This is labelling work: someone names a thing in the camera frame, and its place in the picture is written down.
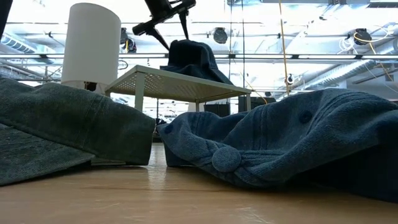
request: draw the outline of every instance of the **denim cap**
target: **denim cap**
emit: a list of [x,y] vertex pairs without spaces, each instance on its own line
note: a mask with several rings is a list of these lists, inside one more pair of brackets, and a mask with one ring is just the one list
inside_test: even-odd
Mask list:
[[[225,118],[184,113],[157,129],[168,166],[196,166],[239,187],[267,188],[395,139],[398,106],[367,93],[327,89]],[[361,172],[354,165],[350,169]],[[389,169],[398,172],[398,166],[385,168]],[[374,174],[363,183],[376,178]],[[398,192],[396,182],[391,192]]]
[[0,185],[94,157],[148,164],[155,120],[106,96],[0,78],[0,105]]
[[169,62],[161,70],[233,85],[218,69],[211,47],[192,40],[175,40],[170,45]]

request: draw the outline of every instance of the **ceiling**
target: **ceiling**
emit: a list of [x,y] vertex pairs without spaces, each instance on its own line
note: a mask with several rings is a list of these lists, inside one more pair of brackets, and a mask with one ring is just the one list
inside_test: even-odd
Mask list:
[[[121,19],[122,27],[127,28],[129,35],[136,42],[138,54],[166,53],[163,46],[153,37],[132,34],[133,26],[150,19],[150,12],[144,0],[14,0],[6,32],[28,43],[45,46],[46,48],[41,49],[45,49],[47,53],[62,54],[65,49],[69,8],[78,2],[92,2],[115,12]],[[242,9],[240,1],[233,7],[227,5],[224,0],[197,1],[197,5],[190,11],[188,17],[190,38],[208,44],[215,54],[281,54],[282,39],[278,38],[280,34],[279,5],[259,2],[243,1]],[[374,43],[376,48],[395,39],[398,34],[396,25],[398,9],[396,8],[367,8],[366,1],[356,1],[356,3],[363,2],[364,4],[334,6],[325,1],[294,2],[297,4],[284,4],[282,7],[287,54],[353,54],[352,51],[342,50],[341,41],[346,38],[347,33],[353,33],[356,28],[367,28],[374,40],[382,39]],[[157,26],[169,44],[175,39],[184,39],[183,30],[178,21],[178,17],[174,17]],[[225,28],[228,35],[226,44],[217,44],[213,40],[212,33],[216,27]],[[359,54],[371,53],[369,45],[356,45],[355,50]],[[14,49],[1,45],[0,52],[18,53]],[[14,60],[13,63],[23,65],[21,60]],[[135,59],[129,63],[148,65],[147,59]],[[150,59],[152,67],[166,63],[167,59]],[[225,75],[231,77],[235,85],[247,86],[247,83],[243,81],[243,74],[246,75],[246,81],[258,90],[283,89],[285,85],[285,68],[280,62],[262,63],[248,60],[243,65],[242,61],[231,60],[219,62],[218,66]],[[296,80],[307,82],[336,66],[338,66],[337,63],[288,63],[287,72],[293,74]],[[44,72],[43,67],[26,67],[26,69]],[[56,69],[58,67],[49,67],[51,72]],[[55,77],[60,75],[60,71],[57,71]],[[372,71],[373,73],[382,72],[377,69]],[[393,91],[398,91],[398,85],[387,82],[384,76],[353,84],[356,80],[370,76],[372,76],[371,73],[363,72],[349,78],[346,81],[347,88],[398,99],[398,93]]]

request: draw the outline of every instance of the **cap brim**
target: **cap brim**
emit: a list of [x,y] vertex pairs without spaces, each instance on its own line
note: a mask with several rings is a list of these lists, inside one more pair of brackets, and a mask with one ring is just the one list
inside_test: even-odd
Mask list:
[[65,170],[94,157],[0,124],[0,185]]

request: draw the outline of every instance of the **wooden surface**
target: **wooden surface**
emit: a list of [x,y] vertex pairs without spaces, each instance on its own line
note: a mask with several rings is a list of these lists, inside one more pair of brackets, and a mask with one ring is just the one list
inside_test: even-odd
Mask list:
[[101,168],[0,188],[0,223],[398,223],[398,205],[330,190],[248,192],[194,168]]

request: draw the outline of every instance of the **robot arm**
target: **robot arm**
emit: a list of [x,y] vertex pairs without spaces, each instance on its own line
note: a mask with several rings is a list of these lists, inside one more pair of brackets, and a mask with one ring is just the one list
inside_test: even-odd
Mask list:
[[[169,50],[169,46],[157,29],[155,29],[155,26],[166,21],[167,19],[170,19],[178,13],[182,29],[184,30],[185,38],[188,39],[188,10],[196,5],[196,0],[175,0],[171,2],[169,2],[169,0],[145,0],[145,2],[150,10],[152,19],[148,22],[141,23],[133,27],[132,32],[134,35],[151,35],[155,37],[167,50]],[[178,2],[181,3],[175,7],[172,7],[172,4]]]

